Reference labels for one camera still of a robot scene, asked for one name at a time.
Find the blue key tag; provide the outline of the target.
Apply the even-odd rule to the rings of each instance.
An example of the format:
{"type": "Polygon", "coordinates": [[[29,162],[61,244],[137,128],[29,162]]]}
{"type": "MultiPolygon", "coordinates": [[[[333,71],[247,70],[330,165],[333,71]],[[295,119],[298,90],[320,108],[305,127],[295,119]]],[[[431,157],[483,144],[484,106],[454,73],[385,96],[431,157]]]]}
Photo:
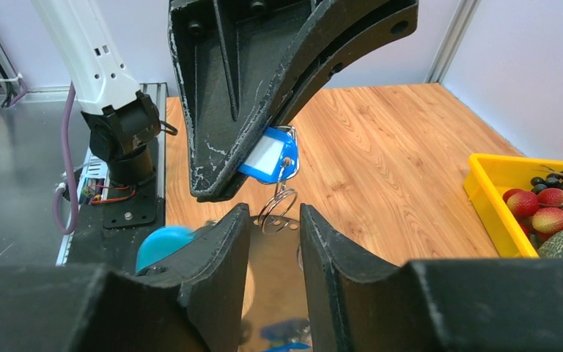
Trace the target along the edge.
{"type": "Polygon", "coordinates": [[[270,185],[289,180],[298,174],[298,135],[290,125],[269,127],[239,166],[239,173],[270,185]]]}

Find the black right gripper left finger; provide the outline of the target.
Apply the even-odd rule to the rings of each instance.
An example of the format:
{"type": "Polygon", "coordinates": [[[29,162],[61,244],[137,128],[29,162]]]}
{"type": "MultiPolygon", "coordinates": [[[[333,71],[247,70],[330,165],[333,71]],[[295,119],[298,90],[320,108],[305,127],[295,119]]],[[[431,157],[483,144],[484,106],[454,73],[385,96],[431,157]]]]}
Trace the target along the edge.
{"type": "Polygon", "coordinates": [[[0,351],[236,351],[250,224],[239,203],[137,275],[0,267],[0,351]]]}

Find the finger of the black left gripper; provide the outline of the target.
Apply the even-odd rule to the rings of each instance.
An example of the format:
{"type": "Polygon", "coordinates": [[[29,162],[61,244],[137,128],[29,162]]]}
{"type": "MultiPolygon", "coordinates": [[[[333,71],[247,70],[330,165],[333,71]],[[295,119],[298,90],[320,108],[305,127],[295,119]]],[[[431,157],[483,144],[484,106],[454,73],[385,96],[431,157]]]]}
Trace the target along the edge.
{"type": "Polygon", "coordinates": [[[233,198],[266,128],[290,123],[356,60],[413,34],[418,17],[408,0],[169,2],[192,196],[233,198]]]}

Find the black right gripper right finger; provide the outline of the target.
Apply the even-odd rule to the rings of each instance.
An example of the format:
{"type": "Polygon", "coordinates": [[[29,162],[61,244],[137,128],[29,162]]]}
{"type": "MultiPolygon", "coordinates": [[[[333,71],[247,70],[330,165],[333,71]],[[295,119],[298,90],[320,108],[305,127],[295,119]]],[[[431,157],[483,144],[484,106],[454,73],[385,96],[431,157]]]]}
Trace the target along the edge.
{"type": "Polygon", "coordinates": [[[396,266],[300,209],[315,351],[563,351],[563,260],[396,266]]]}

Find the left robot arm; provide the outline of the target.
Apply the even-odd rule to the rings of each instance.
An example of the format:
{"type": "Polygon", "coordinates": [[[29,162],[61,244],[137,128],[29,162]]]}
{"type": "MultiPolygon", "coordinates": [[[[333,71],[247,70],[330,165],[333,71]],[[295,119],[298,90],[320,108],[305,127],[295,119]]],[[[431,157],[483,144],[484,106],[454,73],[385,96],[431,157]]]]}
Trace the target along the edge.
{"type": "MultiPolygon", "coordinates": [[[[35,1],[69,70],[89,146],[112,179],[152,176],[161,130],[95,1],[35,1]]],[[[190,192],[222,202],[266,128],[290,123],[330,79],[416,31],[417,1],[171,1],[169,50],[185,119],[190,192]]]]}

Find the metal keyring plate blue handle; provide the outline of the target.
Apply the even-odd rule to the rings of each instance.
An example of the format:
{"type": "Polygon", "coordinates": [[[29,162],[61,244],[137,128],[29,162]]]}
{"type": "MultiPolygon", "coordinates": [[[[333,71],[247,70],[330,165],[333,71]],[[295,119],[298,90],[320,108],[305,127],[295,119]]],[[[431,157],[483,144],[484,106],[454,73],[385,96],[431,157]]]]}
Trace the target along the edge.
{"type": "Polygon", "coordinates": [[[166,191],[169,223],[194,226],[194,240],[145,271],[180,286],[178,301],[211,351],[310,346],[298,211],[257,223],[272,192],[249,183],[230,201],[199,203],[185,189],[166,191]]]}

